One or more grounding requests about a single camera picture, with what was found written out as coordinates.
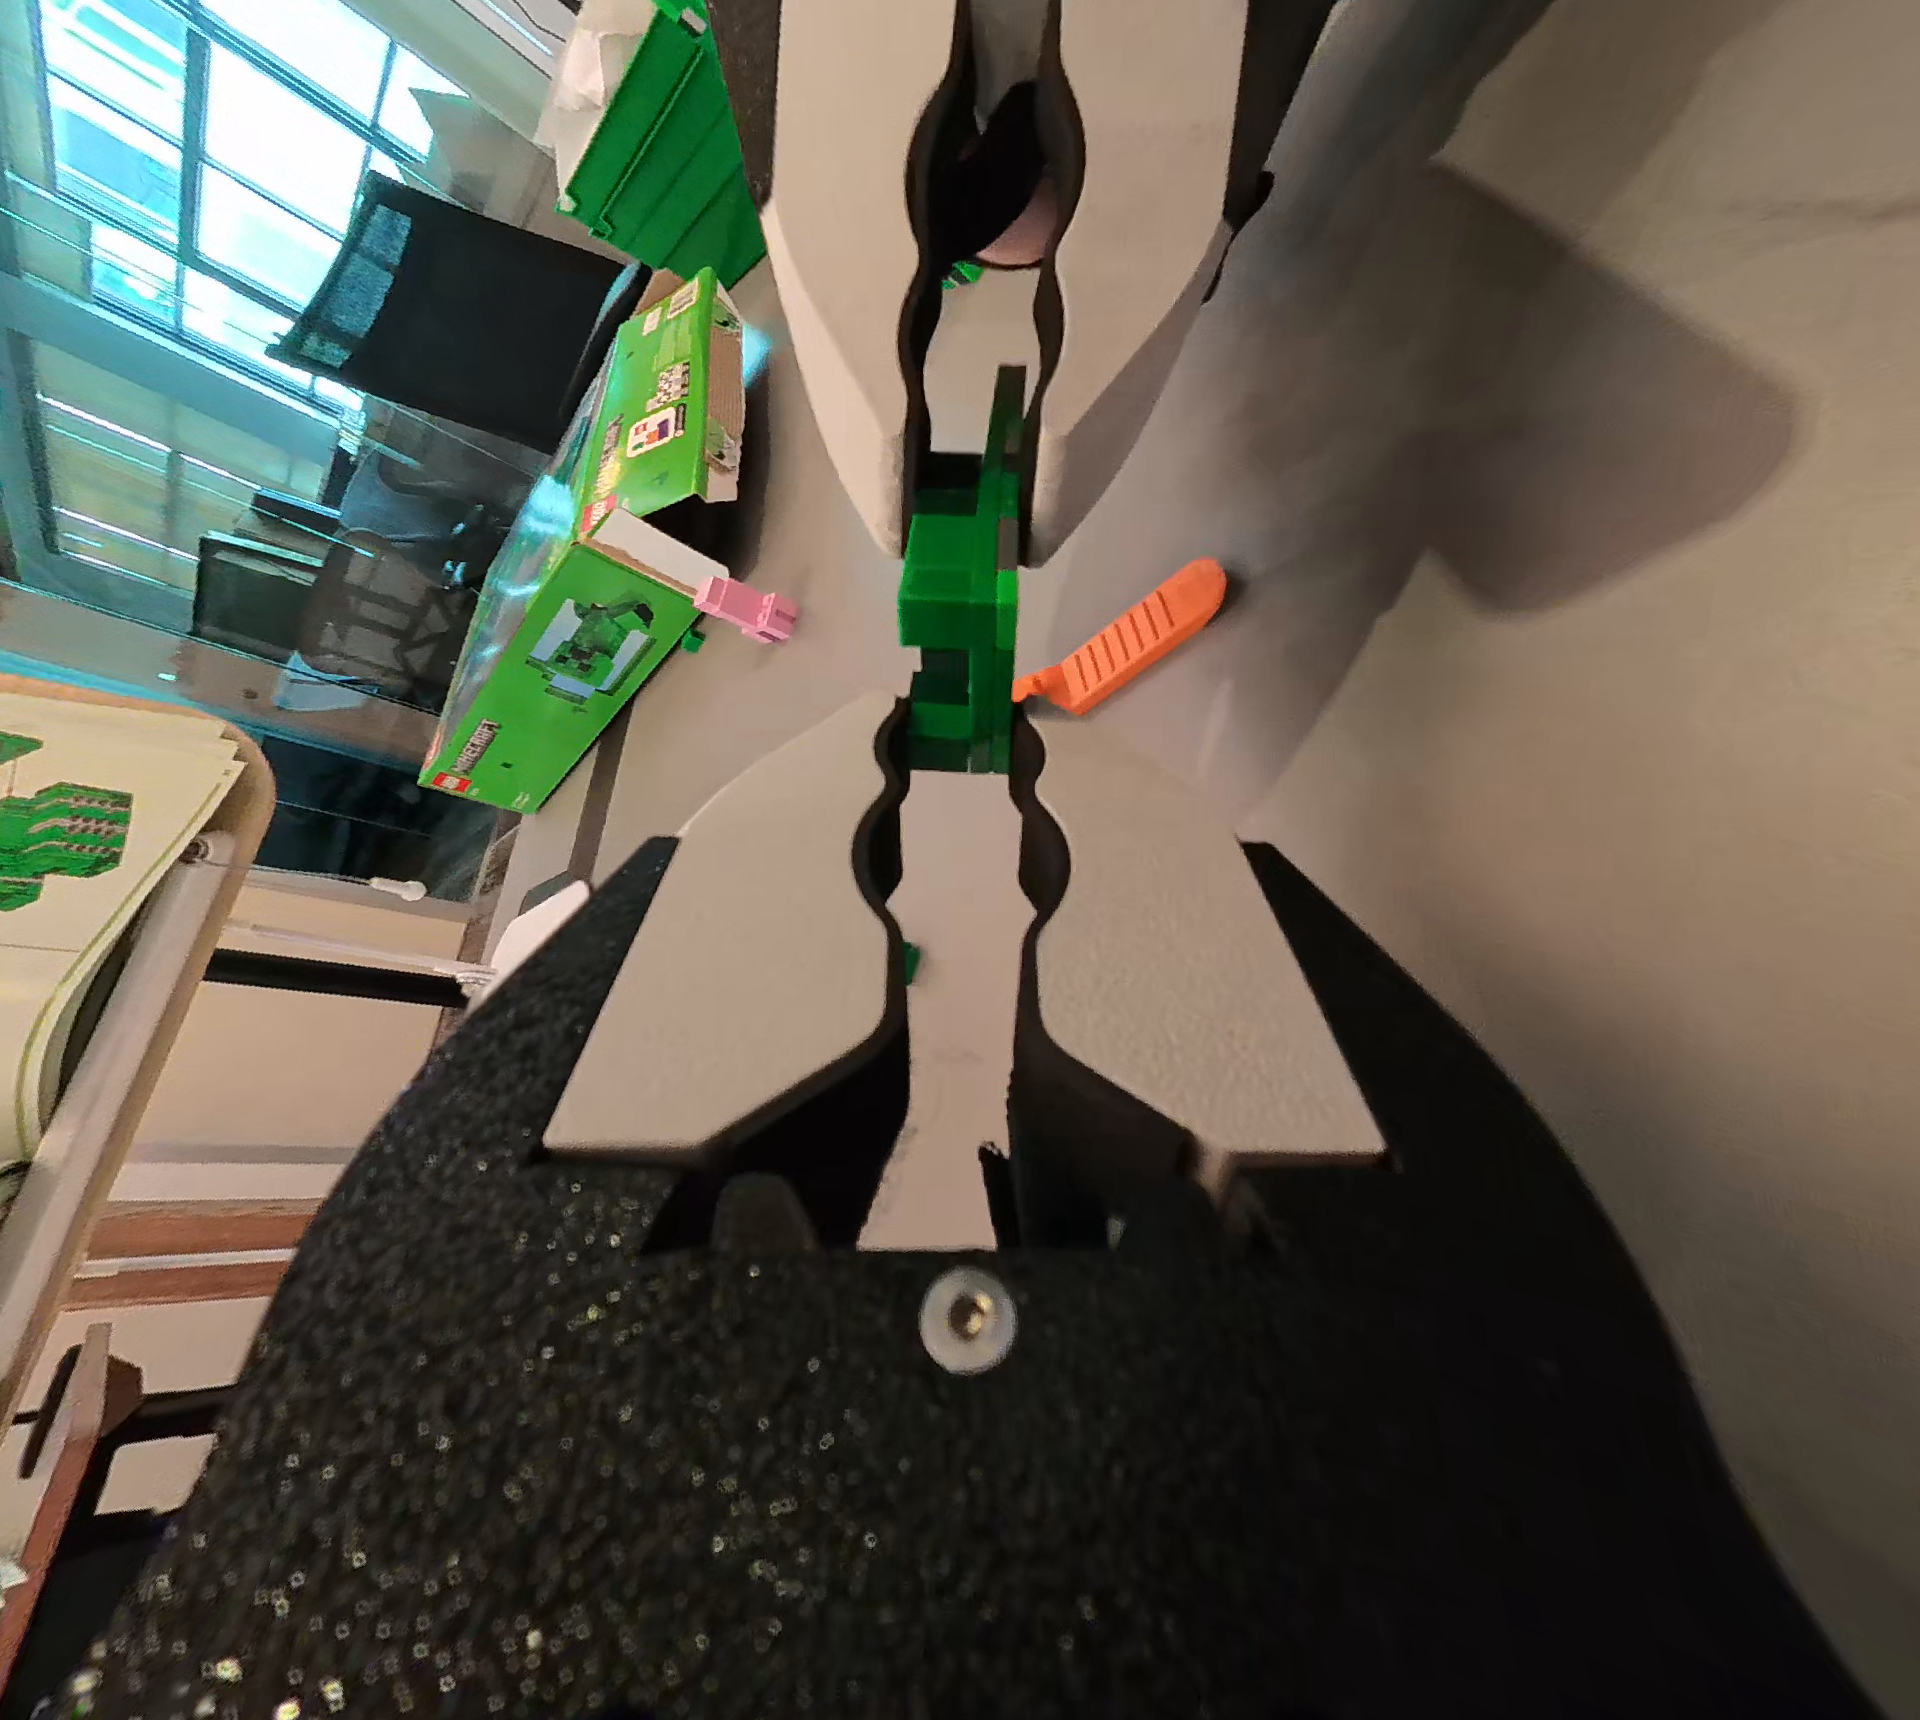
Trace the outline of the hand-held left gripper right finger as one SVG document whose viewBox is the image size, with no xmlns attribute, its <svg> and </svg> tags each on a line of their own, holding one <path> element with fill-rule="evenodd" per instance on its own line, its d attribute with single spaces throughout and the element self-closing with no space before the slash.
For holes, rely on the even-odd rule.
<svg viewBox="0 0 1920 1720">
<path fill-rule="evenodd" d="M 1230 1222 L 1291 1168 L 1371 1168 L 1381 1121 L 1233 824 L 1074 717 L 1017 727 L 1013 1229 L 1109 1244 L 1152 1203 Z"/>
</svg>

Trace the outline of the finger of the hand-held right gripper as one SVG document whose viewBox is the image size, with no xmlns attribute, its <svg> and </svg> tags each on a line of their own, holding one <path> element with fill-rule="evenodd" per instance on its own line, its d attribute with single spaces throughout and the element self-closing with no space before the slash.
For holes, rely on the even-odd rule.
<svg viewBox="0 0 1920 1720">
<path fill-rule="evenodd" d="M 1250 0 L 1058 0 L 1076 191 L 1045 277 L 1060 334 L 1039 394 L 1025 561 L 1093 513 L 1163 397 L 1233 243 Z"/>
<path fill-rule="evenodd" d="M 906 537 L 901 335 L 923 272 L 908 172 L 959 15 L 961 0 L 780 0 L 763 235 L 829 462 L 888 555 Z"/>
</svg>

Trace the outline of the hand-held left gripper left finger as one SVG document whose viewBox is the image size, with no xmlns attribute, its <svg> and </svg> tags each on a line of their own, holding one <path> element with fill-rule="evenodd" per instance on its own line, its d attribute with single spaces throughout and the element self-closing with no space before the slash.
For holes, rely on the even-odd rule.
<svg viewBox="0 0 1920 1720">
<path fill-rule="evenodd" d="M 884 1176 L 911 1092 L 888 881 L 905 708 L 855 696 L 680 826 L 540 1156 Z"/>
</svg>

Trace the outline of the green brick assembly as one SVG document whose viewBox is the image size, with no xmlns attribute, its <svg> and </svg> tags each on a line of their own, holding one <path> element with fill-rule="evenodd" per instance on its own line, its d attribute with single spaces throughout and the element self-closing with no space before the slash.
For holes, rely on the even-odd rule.
<svg viewBox="0 0 1920 1720">
<path fill-rule="evenodd" d="M 1028 515 L 1026 376 L 996 370 L 980 451 L 929 450 L 899 582 L 913 770 L 1006 774 L 1013 760 L 1021 564 Z"/>
</svg>

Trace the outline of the grey desk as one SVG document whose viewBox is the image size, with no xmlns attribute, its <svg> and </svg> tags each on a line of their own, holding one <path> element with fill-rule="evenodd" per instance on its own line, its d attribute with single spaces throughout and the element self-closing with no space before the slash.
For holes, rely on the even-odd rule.
<svg viewBox="0 0 1920 1720">
<path fill-rule="evenodd" d="M 1916 0 L 1351 0 L 1042 666 L 1596 1187 L 1792 1581 L 1916 1715 Z"/>
</svg>

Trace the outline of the green plastic storage bin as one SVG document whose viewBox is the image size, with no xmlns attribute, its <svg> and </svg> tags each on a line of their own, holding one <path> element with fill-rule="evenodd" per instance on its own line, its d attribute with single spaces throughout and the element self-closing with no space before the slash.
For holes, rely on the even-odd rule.
<svg viewBox="0 0 1920 1720">
<path fill-rule="evenodd" d="M 767 255 L 740 132 L 711 30 L 656 10 L 566 186 L 565 220 L 646 268 L 714 268 L 737 285 Z"/>
</svg>

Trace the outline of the white plastic bags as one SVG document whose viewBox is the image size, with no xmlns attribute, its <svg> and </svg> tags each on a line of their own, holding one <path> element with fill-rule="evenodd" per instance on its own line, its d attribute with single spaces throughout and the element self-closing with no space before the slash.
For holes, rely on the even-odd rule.
<svg viewBox="0 0 1920 1720">
<path fill-rule="evenodd" d="M 558 186 L 566 186 L 578 170 L 656 11 L 652 0 L 583 0 L 548 81 L 536 130 L 536 143 L 553 157 Z"/>
</svg>

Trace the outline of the green toy box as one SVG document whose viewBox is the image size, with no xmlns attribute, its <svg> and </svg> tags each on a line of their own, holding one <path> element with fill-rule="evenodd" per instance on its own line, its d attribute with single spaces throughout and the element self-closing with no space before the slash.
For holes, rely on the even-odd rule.
<svg viewBox="0 0 1920 1720">
<path fill-rule="evenodd" d="M 479 590 L 421 787 L 536 811 L 700 620 L 693 587 L 600 552 L 543 478 Z"/>
</svg>

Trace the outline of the green toy box open flaps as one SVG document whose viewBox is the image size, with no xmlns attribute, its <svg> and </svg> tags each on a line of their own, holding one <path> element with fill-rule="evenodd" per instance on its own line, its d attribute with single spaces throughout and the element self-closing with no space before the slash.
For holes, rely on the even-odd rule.
<svg viewBox="0 0 1920 1720">
<path fill-rule="evenodd" d="M 748 390 L 744 323 L 712 266 L 652 273 L 618 323 L 556 467 L 591 531 L 613 507 L 646 517 L 740 496 Z"/>
</svg>

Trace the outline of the pink pig brick figure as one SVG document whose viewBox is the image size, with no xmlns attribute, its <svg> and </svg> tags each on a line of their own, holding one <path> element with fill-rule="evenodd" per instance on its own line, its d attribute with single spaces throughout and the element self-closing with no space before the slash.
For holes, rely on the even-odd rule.
<svg viewBox="0 0 1920 1720">
<path fill-rule="evenodd" d="M 797 601 L 729 575 L 707 577 L 694 604 L 702 615 L 730 624 L 756 646 L 782 646 L 800 624 Z"/>
</svg>

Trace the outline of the orange brick separator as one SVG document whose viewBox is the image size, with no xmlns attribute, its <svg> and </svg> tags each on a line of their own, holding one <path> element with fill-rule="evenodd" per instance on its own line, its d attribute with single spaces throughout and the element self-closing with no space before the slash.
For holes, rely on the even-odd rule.
<svg viewBox="0 0 1920 1720">
<path fill-rule="evenodd" d="M 1042 699 L 1072 716 L 1090 713 L 1199 638 L 1226 605 L 1230 586 L 1228 567 L 1218 558 L 1185 564 L 1060 661 L 1018 675 L 1013 699 Z"/>
</svg>

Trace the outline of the black mesh office chair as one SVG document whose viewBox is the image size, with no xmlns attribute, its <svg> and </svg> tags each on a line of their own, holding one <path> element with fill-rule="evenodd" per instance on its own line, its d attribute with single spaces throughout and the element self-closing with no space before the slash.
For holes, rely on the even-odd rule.
<svg viewBox="0 0 1920 1720">
<path fill-rule="evenodd" d="M 266 356 L 550 457 L 652 277 L 371 172 Z"/>
</svg>

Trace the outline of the instruction booklet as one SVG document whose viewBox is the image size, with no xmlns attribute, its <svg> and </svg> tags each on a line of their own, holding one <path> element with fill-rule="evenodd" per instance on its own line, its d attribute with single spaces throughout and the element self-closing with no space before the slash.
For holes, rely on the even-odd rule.
<svg viewBox="0 0 1920 1720">
<path fill-rule="evenodd" d="M 237 736 L 214 720 L 5 689 L 7 1178 L 59 1106 L 84 989 L 242 772 Z"/>
</svg>

